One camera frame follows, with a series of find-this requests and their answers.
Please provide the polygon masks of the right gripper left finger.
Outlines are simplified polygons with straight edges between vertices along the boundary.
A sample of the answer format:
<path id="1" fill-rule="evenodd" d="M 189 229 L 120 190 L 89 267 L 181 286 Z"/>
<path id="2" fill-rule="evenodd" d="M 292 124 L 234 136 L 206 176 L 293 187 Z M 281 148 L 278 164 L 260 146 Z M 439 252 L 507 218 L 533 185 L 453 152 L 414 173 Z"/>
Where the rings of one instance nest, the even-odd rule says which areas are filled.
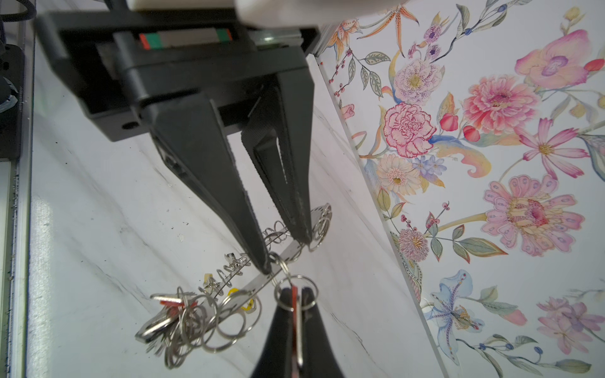
<path id="1" fill-rule="evenodd" d="M 293 373 L 294 315 L 292 290 L 285 288 L 278 297 L 274 317 L 264 348 L 251 374 L 252 378 L 291 378 Z"/>

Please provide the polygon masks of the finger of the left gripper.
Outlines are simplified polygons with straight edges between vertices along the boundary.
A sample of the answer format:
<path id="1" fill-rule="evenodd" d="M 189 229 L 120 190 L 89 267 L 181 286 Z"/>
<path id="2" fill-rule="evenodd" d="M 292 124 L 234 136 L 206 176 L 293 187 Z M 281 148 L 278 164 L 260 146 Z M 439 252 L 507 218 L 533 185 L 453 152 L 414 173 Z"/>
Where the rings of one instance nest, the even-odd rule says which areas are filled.
<path id="1" fill-rule="evenodd" d="M 313 239 L 310 209 L 310 145 L 314 82 L 308 69 L 269 79 L 241 140 L 291 236 Z"/>

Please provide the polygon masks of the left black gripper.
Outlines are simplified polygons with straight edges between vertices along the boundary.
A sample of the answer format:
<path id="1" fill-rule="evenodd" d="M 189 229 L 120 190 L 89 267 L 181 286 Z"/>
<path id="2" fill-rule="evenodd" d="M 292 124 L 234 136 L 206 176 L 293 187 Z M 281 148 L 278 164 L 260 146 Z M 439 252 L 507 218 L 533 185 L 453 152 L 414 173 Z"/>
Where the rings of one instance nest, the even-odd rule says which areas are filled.
<path id="1" fill-rule="evenodd" d="M 318 28 L 248 27 L 232 9 L 48 12 L 35 28 L 52 71 L 102 134 L 116 142 L 150 128 L 165 165 L 269 274 L 223 127 L 239 132 L 270 78 L 305 66 Z"/>

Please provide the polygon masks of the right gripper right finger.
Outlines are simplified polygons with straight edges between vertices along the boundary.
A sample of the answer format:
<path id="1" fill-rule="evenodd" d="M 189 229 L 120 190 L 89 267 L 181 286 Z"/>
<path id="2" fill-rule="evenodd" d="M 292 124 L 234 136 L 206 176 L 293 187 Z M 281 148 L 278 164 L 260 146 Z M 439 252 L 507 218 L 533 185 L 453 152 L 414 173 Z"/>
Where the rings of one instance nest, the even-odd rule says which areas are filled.
<path id="1" fill-rule="evenodd" d="M 329 343 L 318 304 L 314 303 L 315 294 L 311 288 L 301 290 L 301 341 L 302 365 L 301 377 L 344 377 Z"/>

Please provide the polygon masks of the red key tag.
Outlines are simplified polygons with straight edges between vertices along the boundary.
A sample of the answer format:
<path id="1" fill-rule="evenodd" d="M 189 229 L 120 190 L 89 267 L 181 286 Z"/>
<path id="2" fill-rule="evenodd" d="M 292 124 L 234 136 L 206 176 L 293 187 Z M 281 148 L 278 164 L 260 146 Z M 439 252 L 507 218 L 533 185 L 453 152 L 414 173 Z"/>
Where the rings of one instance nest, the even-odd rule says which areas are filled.
<path id="1" fill-rule="evenodd" d="M 298 287 L 291 287 L 291 304 L 293 315 L 293 346 L 292 346 L 292 373 L 291 376 L 299 378 L 303 370 L 303 310 L 302 296 Z"/>

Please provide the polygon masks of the round steel key organizer disc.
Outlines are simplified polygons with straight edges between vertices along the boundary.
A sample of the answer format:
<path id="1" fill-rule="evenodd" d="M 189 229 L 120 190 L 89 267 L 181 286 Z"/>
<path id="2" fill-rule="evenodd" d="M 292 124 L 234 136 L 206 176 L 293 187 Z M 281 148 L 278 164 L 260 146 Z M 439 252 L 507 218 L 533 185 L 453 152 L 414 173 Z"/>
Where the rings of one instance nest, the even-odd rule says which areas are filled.
<path id="1" fill-rule="evenodd" d="M 273 285 L 275 296 L 279 296 L 280 289 L 305 282 L 314 295 L 318 294 L 313 280 L 295 275 L 290 269 L 304 250 L 313 252 L 321 246 L 332 221 L 332 206 L 326 203 L 312 209 L 311 220 L 309 245 L 296 241 L 280 220 L 266 228 L 262 238 L 269 251 L 270 271 L 258 274 L 242 287 L 236 284 L 251 269 L 251 258 L 245 253 L 230 253 L 225 256 L 226 265 L 206 274 L 197 290 L 177 288 L 174 293 L 152 294 L 151 300 L 161 309 L 141 326 L 135 339 L 146 345 L 147 352 L 162 357 L 167 369 L 176 369 L 192 351 L 217 354 L 244 338 L 262 316 L 260 293 L 267 285 Z"/>

